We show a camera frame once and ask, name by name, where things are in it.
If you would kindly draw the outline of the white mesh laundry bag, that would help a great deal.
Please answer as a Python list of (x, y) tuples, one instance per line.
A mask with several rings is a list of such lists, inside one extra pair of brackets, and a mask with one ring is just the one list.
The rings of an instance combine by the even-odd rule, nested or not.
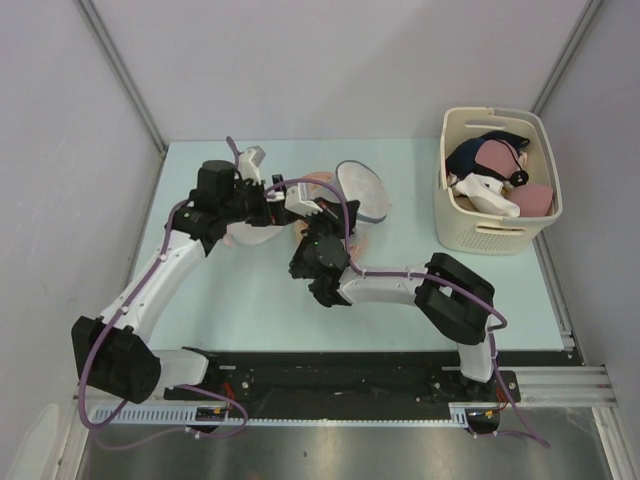
[(357, 218), (360, 222), (378, 224), (390, 211), (391, 202), (382, 179), (367, 165), (355, 161), (340, 162), (335, 178), (347, 201), (359, 201)]

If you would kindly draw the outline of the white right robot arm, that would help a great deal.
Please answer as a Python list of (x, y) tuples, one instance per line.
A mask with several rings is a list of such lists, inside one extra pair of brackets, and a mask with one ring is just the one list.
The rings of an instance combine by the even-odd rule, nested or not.
[(400, 272), (357, 272), (344, 241), (354, 230), (358, 207), (357, 201), (341, 205), (322, 197), (303, 203), (306, 228), (289, 264), (291, 277), (309, 280), (309, 291), (327, 308), (364, 303), (417, 308), (457, 345), (463, 393), (486, 400), (498, 385), (489, 339), (494, 286), (444, 253)]

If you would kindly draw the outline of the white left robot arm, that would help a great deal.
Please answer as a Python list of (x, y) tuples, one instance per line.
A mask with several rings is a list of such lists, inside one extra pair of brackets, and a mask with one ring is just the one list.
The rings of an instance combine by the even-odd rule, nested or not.
[(186, 385), (197, 398), (214, 397), (220, 374), (207, 357), (189, 349), (152, 350), (148, 342), (168, 303), (207, 258), (231, 224), (275, 222), (264, 196), (258, 150), (238, 162), (208, 160), (196, 187), (168, 215), (161, 244), (139, 275), (97, 317), (80, 317), (71, 336), (79, 399), (93, 387), (141, 404), (154, 392)]

